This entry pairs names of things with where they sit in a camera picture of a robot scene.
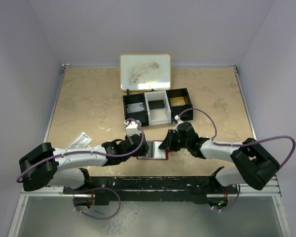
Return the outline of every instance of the metal frame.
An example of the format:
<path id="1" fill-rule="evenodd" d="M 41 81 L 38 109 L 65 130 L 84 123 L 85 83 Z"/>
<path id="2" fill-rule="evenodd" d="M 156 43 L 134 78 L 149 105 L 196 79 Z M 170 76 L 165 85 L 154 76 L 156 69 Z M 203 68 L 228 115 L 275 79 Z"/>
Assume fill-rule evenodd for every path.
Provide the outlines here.
<path id="1" fill-rule="evenodd" d="M 55 113 L 58 97 L 59 97 L 60 90 L 61 90 L 61 87 L 62 87 L 62 83 L 63 83 L 63 80 L 64 80 L 66 68 L 68 66 L 71 66 L 71 65 L 63 65 L 63 76 L 62 76 L 61 83 L 60 83 L 60 86 L 59 86 L 59 89 L 58 89 L 57 100 L 55 101 L 55 104 L 54 104 L 54 107 L 53 107 L 53 110 L 52 110 L 52 114 L 51 114 L 51 117 L 49 119 L 49 123 L 48 123 L 47 130 L 46 130 L 45 137 L 44 137 L 44 142 L 46 142 L 48 134 L 49 134 L 49 130 L 50 130 L 52 119 L 53 119 L 53 116 L 54 116 L 54 113 Z M 238 86 L 239 86 L 239 89 L 240 89 L 241 97 L 242 97 L 242 100 L 243 100 L 243 103 L 244 103 L 244 106 L 245 106 L 245 109 L 246 109 L 246 113 L 247 113 L 248 121 L 249 121 L 249 124 L 250 124 L 250 128 L 251 128 L 251 131 L 252 131 L 252 134 L 253 134 L 254 138 L 256 139 L 257 138 L 256 133 L 255 133 L 255 130 L 253 128 L 253 123 L 252 123 L 252 120 L 251 120 L 251 117 L 250 117 L 247 102 L 246 102 L 246 99 L 245 99 L 244 94 L 243 94 L 243 89 L 242 89 L 242 86 L 241 86 L 241 83 L 240 83 L 237 67 L 236 66 L 226 66 L 226 67 L 232 67 L 234 69 L 235 76 L 237 78 Z M 278 183 L 278 180 L 277 180 L 276 176 L 274 176 L 270 180 L 270 182 L 264 187 L 264 189 L 262 191 L 254 190 L 251 187 L 249 187 L 248 185 L 241 185 L 241 193 L 240 193 L 240 195 L 243 196 L 243 197 L 261 197 L 261 196 L 263 196 L 263 197 L 272 197 L 273 202 L 274 202 L 274 207 L 275 207 L 275 210 L 276 210 L 276 214 L 277 214 L 277 217 L 278 217 L 278 220 L 279 220 L 279 223 L 280 223 L 280 226 L 281 226 L 281 230 L 282 230 L 282 233 L 283 233 L 283 236 L 284 237 L 291 237 L 292 236 L 291 230 L 289 228 L 289 224 L 288 224 L 288 221 L 287 221 L 287 218 L 286 218 L 286 215 L 285 215 L 284 206 L 283 206 L 282 201 L 281 201 L 281 192 L 280 192 L 279 183 Z M 20 227 L 21 227 L 21 223 L 22 223 L 22 219 L 23 219 L 23 215 L 24 215 L 25 208 L 26 208 L 29 197 L 62 197 L 62 196 L 64 196 L 64 197 L 73 197 L 73 195 L 63 194 L 63 187 L 42 188 L 40 190 L 33 191 L 33 192 L 25 192 L 22 189 L 21 192 L 20 192 L 19 202 L 18 202 L 18 205 L 17 205 L 17 208 L 16 208 L 16 212 L 15 212 L 13 222 L 12 222 L 12 225 L 11 225 L 10 232 L 9 232 L 8 236 L 9 237 L 17 237 L 18 236 L 18 233 L 19 233 L 19 230 L 20 230 Z M 90 195 L 77 194 L 77 195 L 74 195 L 74 196 L 75 197 L 89 197 Z M 212 195 L 207 195 L 207 197 L 208 198 L 218 198 L 218 197 L 222 197 L 222 195 L 212 194 Z"/>

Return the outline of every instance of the black mounting rail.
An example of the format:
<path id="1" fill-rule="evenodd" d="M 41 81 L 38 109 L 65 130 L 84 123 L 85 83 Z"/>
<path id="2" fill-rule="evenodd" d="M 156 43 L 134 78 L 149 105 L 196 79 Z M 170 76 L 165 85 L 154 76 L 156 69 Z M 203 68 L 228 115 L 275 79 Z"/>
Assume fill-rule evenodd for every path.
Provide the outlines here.
<path id="1" fill-rule="evenodd" d="M 107 187 L 115 190 L 122 201 L 188 201 L 195 204 L 207 204 L 208 194 L 225 193 L 212 176 L 162 176 L 162 177 L 91 177 L 93 188 Z M 228 186 L 229 194 L 237 189 Z M 64 194 L 81 194 L 82 190 L 64 187 Z M 108 205 L 117 201 L 110 191 L 95 192 L 95 205 Z"/>

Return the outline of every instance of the white cable connector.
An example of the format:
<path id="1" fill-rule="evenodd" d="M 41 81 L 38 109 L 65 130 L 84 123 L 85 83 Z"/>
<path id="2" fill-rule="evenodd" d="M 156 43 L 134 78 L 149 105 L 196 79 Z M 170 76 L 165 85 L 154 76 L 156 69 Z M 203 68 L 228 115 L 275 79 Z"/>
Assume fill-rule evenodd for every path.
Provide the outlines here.
<path id="1" fill-rule="evenodd" d="M 125 121 L 124 124 L 126 125 L 126 135 L 127 136 L 133 136 L 134 134 L 139 135 L 140 130 L 138 128 L 138 125 L 134 121 Z"/>
<path id="2" fill-rule="evenodd" d="M 174 119 L 178 122 L 178 123 L 176 124 L 176 126 L 174 127 L 174 130 L 178 131 L 178 129 L 177 129 L 178 126 L 179 126 L 181 123 L 184 123 L 184 122 L 181 120 L 181 118 L 180 118 L 178 115 L 175 115 Z"/>

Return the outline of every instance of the glass panel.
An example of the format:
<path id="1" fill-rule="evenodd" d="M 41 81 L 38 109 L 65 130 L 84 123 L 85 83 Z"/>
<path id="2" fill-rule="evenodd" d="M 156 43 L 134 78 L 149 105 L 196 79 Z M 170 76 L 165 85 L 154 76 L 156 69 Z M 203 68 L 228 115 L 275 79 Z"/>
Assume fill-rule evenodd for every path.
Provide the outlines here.
<path id="1" fill-rule="evenodd" d="M 110 202 L 92 212 L 112 214 L 117 206 Z M 72 197 L 29 197 L 19 237 L 34 236 L 281 237 L 282 233 L 272 197 L 241 197 L 222 213 L 189 202 L 123 202 L 120 212 L 106 221 L 73 211 Z"/>

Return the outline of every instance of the marble-patterned surface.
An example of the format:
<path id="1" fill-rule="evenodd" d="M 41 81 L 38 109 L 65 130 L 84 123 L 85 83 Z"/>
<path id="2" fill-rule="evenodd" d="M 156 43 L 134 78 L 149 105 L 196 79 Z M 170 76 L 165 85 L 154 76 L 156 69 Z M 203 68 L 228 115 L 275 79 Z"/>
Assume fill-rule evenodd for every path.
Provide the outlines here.
<path id="1" fill-rule="evenodd" d="M 217 141 L 236 142 L 252 137 L 233 68 L 173 68 L 172 89 L 186 87 L 193 106 L 205 110 L 216 122 Z M 65 148 L 81 132 L 91 146 L 125 136 L 119 68 L 67 68 L 47 141 Z M 194 112 L 191 122 L 199 136 L 214 134 L 211 122 Z M 145 127 L 148 140 L 163 140 L 172 124 Z M 116 166 L 88 167 L 91 176 L 211 175 L 229 162 L 199 159 L 186 150 L 170 153 L 169 160 L 130 158 Z"/>

